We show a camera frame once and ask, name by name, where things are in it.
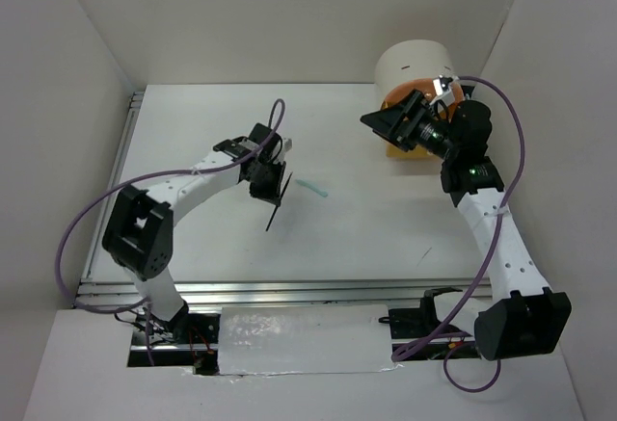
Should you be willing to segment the thin black eyeliner pencil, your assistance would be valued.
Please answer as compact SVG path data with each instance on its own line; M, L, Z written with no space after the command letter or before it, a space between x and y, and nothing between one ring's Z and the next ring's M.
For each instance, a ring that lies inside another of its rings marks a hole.
M284 195L285 195L285 193L286 193L286 191L287 191L287 188L288 188L288 186L289 186L289 183L290 183L290 180L291 180L292 175L293 175L293 172L291 172L291 173L289 174L289 176L286 178L286 180L285 180L285 182L284 182L284 184L283 184L283 186L282 186L282 190L281 190L280 197L278 198L278 202L275 204L275 207L274 207L274 209L273 209L273 212L272 212L272 214L271 214L271 217L270 217L270 219L269 219L269 221L268 221L268 223L267 223L267 225L266 225L266 227L265 227L265 232L268 232L268 231L269 231L269 229L270 229L270 227L271 227L271 225L272 225L272 223L273 223L273 221L274 221L274 219L275 219L275 217L276 217L276 215L277 215L277 212L278 212L278 211L279 211L279 209L281 208L281 205L282 205L282 200L283 200Z

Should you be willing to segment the orange drawer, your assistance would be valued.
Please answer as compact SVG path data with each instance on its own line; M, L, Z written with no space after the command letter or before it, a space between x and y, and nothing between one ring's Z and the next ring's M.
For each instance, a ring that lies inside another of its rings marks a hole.
M395 87L385 96L382 107L386 108L400 102L413 90L422 92L428 101L433 100L436 96L434 83L431 78L416 79Z

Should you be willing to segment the cream round drawer organizer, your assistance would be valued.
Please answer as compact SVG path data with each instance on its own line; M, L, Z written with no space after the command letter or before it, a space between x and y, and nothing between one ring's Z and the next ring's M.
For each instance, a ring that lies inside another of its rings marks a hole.
M425 99L433 114L447 126L456 107L464 100L464 93L457 81L448 86L443 84L444 78L454 80L456 74L448 50L436 41L414 39L399 42L380 57L375 67L380 108L385 109L382 107L384 98L395 87L422 78L433 80L436 96L431 101Z

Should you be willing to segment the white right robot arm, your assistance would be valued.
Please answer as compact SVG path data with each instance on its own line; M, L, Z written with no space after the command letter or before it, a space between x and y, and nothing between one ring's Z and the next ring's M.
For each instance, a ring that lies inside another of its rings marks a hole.
M512 190L487 155L489 107L464 100L444 120L422 92L413 90L400 102L363 115L361 122L402 150L420 145L442 159L443 191L484 257L479 275L490 281L491 304L474 299L470 290L428 291L419 313L421 328L437 336L453 326L472 336L489 361L552 353L572 305L539 273L510 214Z

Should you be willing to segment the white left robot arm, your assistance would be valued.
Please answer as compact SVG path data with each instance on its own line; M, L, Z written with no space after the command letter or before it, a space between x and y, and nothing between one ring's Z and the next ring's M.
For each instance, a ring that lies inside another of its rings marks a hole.
M140 296L149 299L154 330L165 341L186 339L194 324L169 269L175 226L211 197L242 182L249 184L250 197L280 207L288 185L285 154L291 148L289 138L258 123L249 135L214 145L186 174L145 189L128 185L119 191L102 247Z

